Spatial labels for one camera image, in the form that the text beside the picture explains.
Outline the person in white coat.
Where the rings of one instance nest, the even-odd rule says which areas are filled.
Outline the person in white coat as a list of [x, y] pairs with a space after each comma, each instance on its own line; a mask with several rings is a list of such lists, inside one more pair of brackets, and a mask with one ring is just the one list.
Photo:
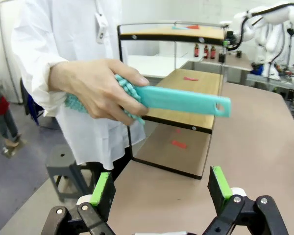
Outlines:
[[[96, 42], [95, 14], [108, 22], [104, 43]], [[12, 32], [14, 56], [55, 54], [67, 61], [119, 59], [117, 25], [122, 0], [24, 0]], [[78, 165], [86, 164], [98, 179], [102, 172], [118, 178], [129, 163], [130, 143], [145, 138], [142, 124], [93, 118], [75, 95], [66, 93], [54, 116]]]

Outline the large white table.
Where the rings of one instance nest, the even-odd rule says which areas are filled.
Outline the large white table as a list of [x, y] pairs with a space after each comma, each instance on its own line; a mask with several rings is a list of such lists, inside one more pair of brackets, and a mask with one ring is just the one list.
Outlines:
[[183, 67], [189, 60], [166, 56], [129, 55], [127, 64], [145, 77], [165, 78], [175, 69]]

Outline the grey metal workbench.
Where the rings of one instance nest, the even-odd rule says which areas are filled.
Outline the grey metal workbench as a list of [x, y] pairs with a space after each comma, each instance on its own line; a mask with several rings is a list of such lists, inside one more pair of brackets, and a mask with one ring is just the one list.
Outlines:
[[248, 74], [246, 81], [254, 83], [256, 88], [281, 95], [286, 101], [294, 100], [294, 83], [289, 79], [271, 79], [260, 75]]

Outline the two-tier wooden shelf black frame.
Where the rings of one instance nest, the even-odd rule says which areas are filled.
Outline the two-tier wooden shelf black frame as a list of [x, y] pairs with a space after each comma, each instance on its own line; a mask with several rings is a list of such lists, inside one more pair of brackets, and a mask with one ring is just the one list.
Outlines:
[[[184, 77], [196, 78], [187, 81]], [[175, 69], [156, 87], [221, 96], [221, 74]], [[149, 108], [140, 122], [156, 123], [155, 130], [133, 160], [194, 179], [201, 179], [207, 160], [215, 118], [218, 116]], [[183, 149], [172, 145], [187, 144]]]

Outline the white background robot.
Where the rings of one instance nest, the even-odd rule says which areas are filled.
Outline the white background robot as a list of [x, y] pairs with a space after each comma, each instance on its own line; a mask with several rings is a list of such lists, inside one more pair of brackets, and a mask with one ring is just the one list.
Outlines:
[[279, 80], [275, 60], [282, 54], [285, 46], [284, 24], [266, 24], [256, 31], [255, 63], [263, 65], [262, 76]]

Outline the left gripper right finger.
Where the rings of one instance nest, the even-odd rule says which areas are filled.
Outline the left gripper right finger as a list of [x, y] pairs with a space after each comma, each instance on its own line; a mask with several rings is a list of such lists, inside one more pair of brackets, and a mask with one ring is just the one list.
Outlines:
[[220, 166], [210, 167], [207, 187], [217, 216], [202, 235], [231, 235], [236, 226], [247, 227], [251, 235], [289, 235], [275, 200], [234, 193]]

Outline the brown background table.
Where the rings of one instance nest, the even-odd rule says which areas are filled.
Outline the brown background table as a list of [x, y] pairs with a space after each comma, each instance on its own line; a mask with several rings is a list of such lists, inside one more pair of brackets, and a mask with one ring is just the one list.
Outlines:
[[192, 58], [182, 68], [216, 74], [221, 73], [226, 82], [240, 85], [246, 84], [247, 75], [252, 70], [251, 63], [244, 53], [240, 58], [236, 57], [234, 53], [228, 53], [223, 64], [218, 61], [218, 57], [215, 59]]

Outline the person's right forearm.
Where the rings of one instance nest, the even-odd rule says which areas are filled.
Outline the person's right forearm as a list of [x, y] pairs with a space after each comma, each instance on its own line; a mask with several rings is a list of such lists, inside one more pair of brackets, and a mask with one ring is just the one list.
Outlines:
[[44, 108], [45, 116], [57, 115], [59, 106], [65, 101], [66, 93], [53, 92], [49, 88], [49, 74], [51, 68], [67, 60], [55, 55], [42, 53], [35, 55], [16, 55], [24, 86], [34, 101]]

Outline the person's right hand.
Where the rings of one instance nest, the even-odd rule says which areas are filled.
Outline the person's right hand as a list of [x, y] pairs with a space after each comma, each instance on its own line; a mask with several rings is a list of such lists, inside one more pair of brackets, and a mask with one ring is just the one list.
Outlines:
[[124, 91], [115, 79], [116, 74], [134, 85], [149, 85], [136, 69], [120, 60], [99, 59], [65, 61], [52, 66], [49, 90], [74, 94], [93, 118], [107, 118], [130, 126], [134, 120], [125, 111], [144, 116], [148, 108]]

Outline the teal chenille duster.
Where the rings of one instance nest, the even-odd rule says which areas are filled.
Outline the teal chenille duster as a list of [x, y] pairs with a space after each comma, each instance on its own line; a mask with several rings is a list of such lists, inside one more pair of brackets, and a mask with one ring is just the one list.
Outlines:
[[[137, 86], [116, 74], [115, 79], [124, 91], [147, 108], [157, 108], [186, 113], [230, 117], [231, 99], [224, 96], [202, 94], [190, 91], [162, 88], [156, 86]], [[129, 111], [125, 113], [140, 121], [141, 116]]]

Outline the dark grey plastic stool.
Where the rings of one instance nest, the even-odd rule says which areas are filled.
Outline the dark grey plastic stool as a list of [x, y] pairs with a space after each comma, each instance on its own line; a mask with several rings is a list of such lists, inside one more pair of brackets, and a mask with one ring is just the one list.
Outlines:
[[[47, 157], [45, 166], [60, 201], [64, 201], [66, 198], [79, 198], [93, 192], [95, 187], [94, 172], [86, 164], [78, 165], [76, 163], [74, 155], [68, 145], [61, 144], [55, 146]], [[90, 171], [91, 179], [89, 184], [86, 183], [82, 170]], [[58, 186], [62, 178], [68, 179], [76, 188], [76, 192], [61, 192]]]

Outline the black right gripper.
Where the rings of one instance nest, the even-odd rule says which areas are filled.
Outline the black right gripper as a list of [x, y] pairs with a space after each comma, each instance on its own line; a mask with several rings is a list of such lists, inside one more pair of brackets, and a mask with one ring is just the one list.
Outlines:
[[227, 31], [225, 34], [224, 47], [227, 51], [232, 51], [237, 49], [237, 38], [233, 31]]

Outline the bystander in jeans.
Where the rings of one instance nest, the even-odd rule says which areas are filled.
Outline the bystander in jeans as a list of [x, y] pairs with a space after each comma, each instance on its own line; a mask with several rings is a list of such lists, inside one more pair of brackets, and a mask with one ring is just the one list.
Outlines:
[[6, 147], [16, 147], [21, 135], [11, 114], [9, 103], [0, 91], [0, 135]]

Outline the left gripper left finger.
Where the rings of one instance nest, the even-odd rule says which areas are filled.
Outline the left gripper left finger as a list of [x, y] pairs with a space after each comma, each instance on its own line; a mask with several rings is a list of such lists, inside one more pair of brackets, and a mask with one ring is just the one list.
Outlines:
[[101, 173], [88, 201], [70, 210], [55, 206], [49, 211], [41, 235], [116, 235], [107, 224], [115, 193], [111, 174]]

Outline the blue plastic bin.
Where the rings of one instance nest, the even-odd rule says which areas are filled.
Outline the blue plastic bin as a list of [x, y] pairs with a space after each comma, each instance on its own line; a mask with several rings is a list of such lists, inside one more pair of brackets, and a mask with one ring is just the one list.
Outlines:
[[263, 72], [263, 65], [264, 64], [256, 64], [256, 63], [251, 63], [252, 70], [250, 71], [251, 74], [254, 75], [261, 75]]

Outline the white name badge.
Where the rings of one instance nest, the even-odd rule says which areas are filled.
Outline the white name badge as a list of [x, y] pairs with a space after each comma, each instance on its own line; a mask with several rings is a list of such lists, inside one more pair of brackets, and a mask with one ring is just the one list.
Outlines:
[[106, 17], [101, 14], [101, 13], [96, 13], [95, 14], [95, 19], [96, 19], [96, 42], [98, 44], [103, 44], [104, 43], [104, 37], [107, 32], [108, 28], [108, 22]]

